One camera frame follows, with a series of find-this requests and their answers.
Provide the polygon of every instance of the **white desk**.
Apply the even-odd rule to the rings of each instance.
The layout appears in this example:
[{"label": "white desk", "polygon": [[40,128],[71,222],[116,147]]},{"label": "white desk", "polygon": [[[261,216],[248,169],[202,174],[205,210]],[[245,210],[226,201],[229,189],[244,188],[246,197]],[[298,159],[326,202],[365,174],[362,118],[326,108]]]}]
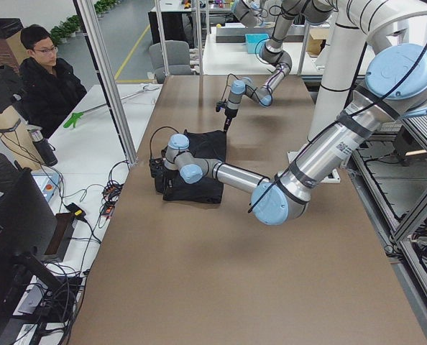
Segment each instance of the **white desk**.
[{"label": "white desk", "polygon": [[[161,12],[191,12],[193,8],[186,9],[184,1],[176,0],[164,0],[160,2]],[[218,14],[218,13],[229,13],[231,12],[231,4],[209,4],[208,5],[209,13]],[[205,12],[206,8],[202,7],[201,12]],[[151,12],[156,12],[156,6],[151,9]]]},{"label": "white desk", "polygon": [[[274,68],[262,63],[255,54],[248,54],[245,43],[216,43],[216,27],[211,28],[211,34],[207,35],[203,54],[203,71],[208,75],[237,75],[270,74]],[[290,74],[296,74],[300,64],[302,42],[284,42],[283,49],[292,57],[292,70]],[[362,62],[360,74],[365,74],[368,63],[375,56],[371,49],[367,49]],[[322,75],[323,69],[318,69],[316,58],[310,57],[305,52],[302,75]]]},{"label": "white desk", "polygon": [[[142,90],[145,85],[118,85],[118,89],[121,97],[123,97]],[[136,148],[140,145],[161,86],[149,84],[147,88],[154,91],[145,91],[123,100],[124,111]],[[103,103],[105,103],[103,92],[101,87],[96,85],[73,109],[73,112],[85,111]],[[99,218],[101,207],[103,188],[100,185],[105,185],[108,181],[109,171],[113,165],[125,159],[108,108],[104,106],[84,114],[78,120],[76,128],[71,126],[65,129],[60,126],[51,136],[49,142],[55,147],[55,155],[58,159],[58,164],[54,168],[59,170],[64,177],[65,190],[63,190],[63,195],[69,196],[82,188],[97,184],[88,189],[83,200],[81,200],[82,193],[77,193],[63,200],[63,203],[67,205],[69,203],[79,205],[86,212],[88,222],[94,227]],[[118,182],[124,183],[128,172],[127,165],[120,164],[113,170],[112,177]],[[60,207],[60,196],[57,191],[50,200],[50,206],[54,213],[66,212],[65,208]],[[101,228],[96,227],[94,234],[102,239],[109,221],[103,218],[100,225]],[[73,237],[88,239],[90,235],[91,230],[88,225],[79,221],[76,224]],[[71,267],[73,270],[87,270],[91,267],[99,247],[99,244],[94,242],[88,245],[87,241],[71,240],[61,265]],[[62,274],[56,266],[50,264],[48,267],[52,271]],[[66,272],[72,272],[71,269],[66,269]],[[58,326],[61,325],[53,323],[48,325],[48,328]],[[43,337],[40,344],[57,344],[61,336],[62,334],[59,332]]]},{"label": "white desk", "polygon": [[[164,0],[160,1],[161,12],[191,12],[191,9],[186,9],[181,0]],[[156,12],[156,6],[151,9],[151,12]]]}]

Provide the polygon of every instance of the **barcode sticker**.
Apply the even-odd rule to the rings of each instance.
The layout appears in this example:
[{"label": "barcode sticker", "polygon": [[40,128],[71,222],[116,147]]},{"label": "barcode sticker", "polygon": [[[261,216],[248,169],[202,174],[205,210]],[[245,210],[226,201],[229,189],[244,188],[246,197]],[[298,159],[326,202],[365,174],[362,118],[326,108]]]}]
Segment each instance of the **barcode sticker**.
[{"label": "barcode sticker", "polygon": [[17,341],[14,342],[14,345],[28,345],[32,340],[36,331],[36,325],[26,323],[23,325],[22,329],[17,336]]},{"label": "barcode sticker", "polygon": [[342,160],[345,160],[356,148],[358,148],[358,146],[359,144],[357,144],[353,139],[345,137],[341,139],[338,144],[333,146],[331,151]]}]

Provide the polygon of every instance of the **brown tabletop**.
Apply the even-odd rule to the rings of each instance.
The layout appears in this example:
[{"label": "brown tabletop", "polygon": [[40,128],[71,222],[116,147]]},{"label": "brown tabletop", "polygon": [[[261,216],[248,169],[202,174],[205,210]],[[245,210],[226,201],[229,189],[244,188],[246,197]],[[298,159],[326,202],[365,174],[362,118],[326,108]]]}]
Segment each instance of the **brown tabletop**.
[{"label": "brown tabletop", "polygon": [[[256,84],[265,76],[254,77]],[[226,76],[171,76],[92,267],[71,344],[427,344],[346,173],[307,212],[265,226],[249,194],[220,205],[164,202],[148,168],[161,126],[223,128]],[[243,99],[227,161],[273,176],[306,140],[313,103],[289,76],[270,108]],[[171,135],[158,132],[153,152]]]}]

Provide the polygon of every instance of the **aluminum pole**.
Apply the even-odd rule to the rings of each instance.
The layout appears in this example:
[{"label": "aluminum pole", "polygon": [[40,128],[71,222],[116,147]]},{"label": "aluminum pole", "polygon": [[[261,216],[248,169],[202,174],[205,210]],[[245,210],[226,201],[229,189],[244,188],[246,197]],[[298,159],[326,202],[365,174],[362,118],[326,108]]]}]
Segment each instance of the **aluminum pole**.
[{"label": "aluminum pole", "polygon": [[200,1],[196,0],[196,33],[197,33],[197,40],[198,40],[198,56],[199,56],[199,74],[203,75],[203,65],[202,65],[202,25],[201,25],[201,5]]},{"label": "aluminum pole", "polygon": [[211,33],[211,17],[209,12],[210,12],[210,5],[208,4],[208,0],[206,0],[206,34]]},{"label": "aluminum pole", "polygon": [[303,63],[305,62],[305,55],[306,55],[306,47],[308,46],[308,40],[309,40],[309,27],[311,25],[308,23],[308,21],[305,21],[305,34],[303,36],[303,46],[301,47],[300,52],[300,63],[298,64],[298,70],[297,75],[301,75],[301,71],[303,69]]},{"label": "aluminum pole", "polygon": [[128,161],[128,165],[135,165],[137,163],[137,152],[130,134],[124,108],[119,98],[118,88],[111,71],[95,8],[91,0],[73,0],[73,3],[78,16],[81,18],[81,29],[84,32],[98,81],[104,92],[105,101],[113,119],[122,149],[124,150],[124,155]]},{"label": "aluminum pole", "polygon": [[167,46],[165,44],[164,23],[162,22],[160,0],[155,0],[155,5],[156,5],[157,29],[159,31],[159,37],[161,41],[161,50],[162,50],[162,61],[164,63],[164,74],[167,77],[168,75],[170,75],[169,59],[167,58]]}]

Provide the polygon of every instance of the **gray chair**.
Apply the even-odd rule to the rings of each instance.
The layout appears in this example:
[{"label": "gray chair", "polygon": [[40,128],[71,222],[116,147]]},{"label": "gray chair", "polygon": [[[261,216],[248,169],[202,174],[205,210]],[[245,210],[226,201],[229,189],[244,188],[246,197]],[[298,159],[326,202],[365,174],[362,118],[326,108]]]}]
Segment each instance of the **gray chair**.
[{"label": "gray chair", "polygon": [[[169,62],[169,72],[173,75],[191,75],[193,71],[190,67],[190,47],[185,41],[166,41],[167,59]],[[161,44],[156,43],[149,49],[151,63],[155,69],[156,81],[164,83],[165,70],[162,59]]]}]

